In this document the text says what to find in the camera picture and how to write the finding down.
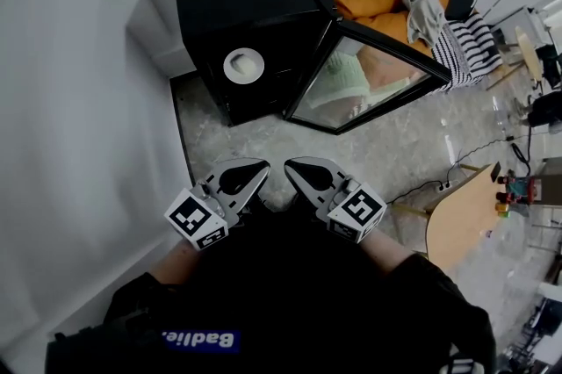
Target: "marble floor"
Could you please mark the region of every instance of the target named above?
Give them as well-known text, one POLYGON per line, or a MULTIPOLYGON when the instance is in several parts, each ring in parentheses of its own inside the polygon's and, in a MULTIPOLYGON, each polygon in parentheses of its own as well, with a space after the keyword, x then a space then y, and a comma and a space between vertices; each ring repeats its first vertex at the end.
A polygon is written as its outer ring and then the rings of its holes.
MULTIPOLYGON (((369 182, 390 201, 425 181, 445 178, 458 158, 489 141, 526 131, 506 124, 494 108, 510 111, 512 98, 526 98, 530 83, 514 76, 493 92, 486 85, 426 96, 379 119, 340 136, 298 126, 276 116, 264 117, 236 127, 221 121, 219 110, 199 78, 183 76, 173 82, 185 149, 195 178, 204 176, 219 161, 235 157, 259 157, 271 163, 270 178, 262 197, 271 209, 282 209, 294 194, 283 174, 285 160, 316 155, 337 162, 360 181, 369 182)), ((549 135, 533 139, 532 166, 536 168, 549 147, 549 135)), ((526 140, 519 140, 526 148, 526 140)), ((486 147, 464 162, 473 165, 499 161, 504 169, 524 175, 508 143, 486 147)), ((451 178, 465 176, 454 168, 451 178)), ((423 205, 436 197, 429 185, 404 199, 406 204, 423 205)), ((489 313, 498 348, 503 349, 518 332, 534 301, 537 282, 546 272, 552 254, 529 245, 556 247, 556 231, 537 230, 530 223, 550 219, 540 209, 530 219, 519 215, 504 219, 454 270, 448 274, 473 304, 489 313)), ((425 220, 389 210, 380 228, 406 246, 425 250, 425 220)))

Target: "person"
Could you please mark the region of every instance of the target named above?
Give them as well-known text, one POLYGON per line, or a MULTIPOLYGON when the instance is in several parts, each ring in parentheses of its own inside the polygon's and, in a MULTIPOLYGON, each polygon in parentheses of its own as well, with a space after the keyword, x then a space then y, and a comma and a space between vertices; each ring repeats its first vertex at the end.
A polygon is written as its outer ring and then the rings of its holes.
POLYGON ((144 312, 161 343, 129 370, 494 372, 487 313, 422 255, 377 229, 347 242, 299 207, 243 221, 202 252, 179 242, 113 295, 105 323, 144 312))
POLYGON ((517 98, 514 103, 521 125, 529 127, 549 125, 551 133, 562 131, 562 91, 553 91, 539 97, 530 105, 522 104, 517 98))

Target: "gray towel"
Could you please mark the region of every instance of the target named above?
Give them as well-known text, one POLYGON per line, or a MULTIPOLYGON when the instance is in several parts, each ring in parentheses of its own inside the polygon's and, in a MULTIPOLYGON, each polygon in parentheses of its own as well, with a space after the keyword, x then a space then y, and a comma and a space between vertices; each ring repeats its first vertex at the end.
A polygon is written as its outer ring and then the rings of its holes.
POLYGON ((410 11, 407 15, 407 40, 414 43, 424 39, 434 47, 447 22, 439 0, 402 0, 410 11))

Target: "black and white striped fabric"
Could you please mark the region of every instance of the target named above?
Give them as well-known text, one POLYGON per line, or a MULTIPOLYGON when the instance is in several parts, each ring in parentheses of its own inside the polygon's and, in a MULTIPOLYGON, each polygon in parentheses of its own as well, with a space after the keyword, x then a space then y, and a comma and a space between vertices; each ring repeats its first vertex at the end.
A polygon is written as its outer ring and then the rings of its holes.
POLYGON ((475 85, 502 64, 492 33, 477 12, 465 21, 450 21, 431 53, 452 74, 451 82, 436 91, 475 85))

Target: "glass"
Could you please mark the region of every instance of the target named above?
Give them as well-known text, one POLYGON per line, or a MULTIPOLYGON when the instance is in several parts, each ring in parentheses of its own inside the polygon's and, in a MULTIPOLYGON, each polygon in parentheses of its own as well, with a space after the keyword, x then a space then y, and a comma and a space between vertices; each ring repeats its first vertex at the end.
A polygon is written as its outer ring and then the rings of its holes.
POLYGON ((390 54, 343 37, 292 116, 337 129, 428 77, 390 54))

